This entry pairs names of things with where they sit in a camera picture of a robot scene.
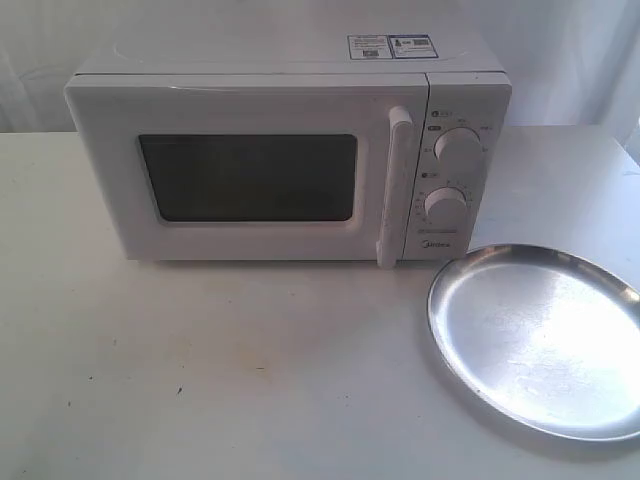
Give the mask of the white microwave door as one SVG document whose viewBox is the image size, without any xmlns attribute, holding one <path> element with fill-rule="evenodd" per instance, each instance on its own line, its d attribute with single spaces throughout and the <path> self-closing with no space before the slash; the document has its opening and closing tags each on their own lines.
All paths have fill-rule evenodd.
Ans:
<svg viewBox="0 0 640 480">
<path fill-rule="evenodd" d="M 422 74 L 82 74 L 65 96 L 130 259 L 402 257 Z"/>
</svg>

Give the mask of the white microwave oven body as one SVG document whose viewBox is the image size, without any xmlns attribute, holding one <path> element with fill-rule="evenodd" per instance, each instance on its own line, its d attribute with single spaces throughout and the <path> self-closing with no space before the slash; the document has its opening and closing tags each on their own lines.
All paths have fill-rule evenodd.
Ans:
<svg viewBox="0 0 640 480">
<path fill-rule="evenodd" d="M 412 181 L 404 249 L 399 261 L 435 261 L 463 255 L 469 245 L 488 166 L 511 96 L 510 82 L 487 53 L 422 60 L 351 60 L 347 38 L 316 43 L 309 55 L 288 58 L 283 49 L 259 39 L 247 45 L 234 41 L 214 46 L 213 60 L 176 63 L 164 60 L 117 70 L 99 58 L 78 75 L 337 75 L 422 74 L 429 98 L 422 129 L 416 172 Z M 440 162 L 434 145 L 444 132 L 472 129 L 482 153 L 471 161 Z M 457 229 L 431 226 L 426 220 L 426 196 L 443 187 L 460 190 L 466 198 L 467 217 Z"/>
</svg>

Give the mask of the lower white control knob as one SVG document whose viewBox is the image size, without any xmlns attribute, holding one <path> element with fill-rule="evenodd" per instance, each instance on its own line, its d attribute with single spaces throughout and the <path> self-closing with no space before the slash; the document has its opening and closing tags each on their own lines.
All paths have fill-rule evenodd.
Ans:
<svg viewBox="0 0 640 480">
<path fill-rule="evenodd" d="M 466 198 L 460 190 L 450 187 L 429 193 L 424 209 L 427 222 L 436 228 L 457 229 L 467 217 Z"/>
</svg>

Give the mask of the white control knob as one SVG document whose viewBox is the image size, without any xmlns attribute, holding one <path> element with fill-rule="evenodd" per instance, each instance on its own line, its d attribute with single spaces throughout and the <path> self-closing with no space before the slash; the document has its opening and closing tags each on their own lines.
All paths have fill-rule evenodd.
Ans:
<svg viewBox="0 0 640 480">
<path fill-rule="evenodd" d="M 467 217 L 466 198 L 460 190 L 450 187 L 429 193 L 424 209 L 427 222 L 436 228 L 457 229 Z"/>
<path fill-rule="evenodd" d="M 482 153 L 479 136 L 470 128 L 457 127 L 441 134 L 434 153 L 440 162 L 471 161 Z"/>
</svg>

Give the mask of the upper white control knob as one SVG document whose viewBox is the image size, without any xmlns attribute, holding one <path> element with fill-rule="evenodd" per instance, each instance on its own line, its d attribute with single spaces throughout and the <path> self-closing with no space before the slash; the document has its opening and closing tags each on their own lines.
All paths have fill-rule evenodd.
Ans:
<svg viewBox="0 0 640 480">
<path fill-rule="evenodd" d="M 434 153 L 440 162 L 471 161 L 482 153 L 479 136 L 470 128 L 457 127 L 441 134 Z"/>
</svg>

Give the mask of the blue white label sticker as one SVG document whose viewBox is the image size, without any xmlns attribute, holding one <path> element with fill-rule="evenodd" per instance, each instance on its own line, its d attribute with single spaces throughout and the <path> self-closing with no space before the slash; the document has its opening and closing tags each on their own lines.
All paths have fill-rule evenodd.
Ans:
<svg viewBox="0 0 640 480">
<path fill-rule="evenodd" d="M 422 60 L 439 55 L 428 34 L 348 35 L 351 60 Z"/>
</svg>

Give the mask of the round silver metal tray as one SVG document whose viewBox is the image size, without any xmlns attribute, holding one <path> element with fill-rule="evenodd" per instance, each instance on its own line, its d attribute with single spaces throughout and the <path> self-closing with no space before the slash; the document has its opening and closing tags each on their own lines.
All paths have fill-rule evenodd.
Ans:
<svg viewBox="0 0 640 480">
<path fill-rule="evenodd" d="M 471 396 L 555 437 L 639 435 L 639 293 L 582 258 L 496 245 L 449 262 L 426 299 L 442 363 Z"/>
</svg>

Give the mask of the white backdrop curtain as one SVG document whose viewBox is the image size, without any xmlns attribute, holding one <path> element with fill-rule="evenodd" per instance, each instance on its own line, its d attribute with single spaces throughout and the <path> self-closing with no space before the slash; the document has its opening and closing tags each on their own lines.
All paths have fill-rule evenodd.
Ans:
<svg viewBox="0 0 640 480">
<path fill-rule="evenodd" d="M 599 124 L 625 142 L 639 120 L 636 1 L 464 1 L 513 85 L 511 125 Z M 131 1 L 4 1 L 1 129 L 69 131 L 62 90 L 133 12 Z"/>
</svg>

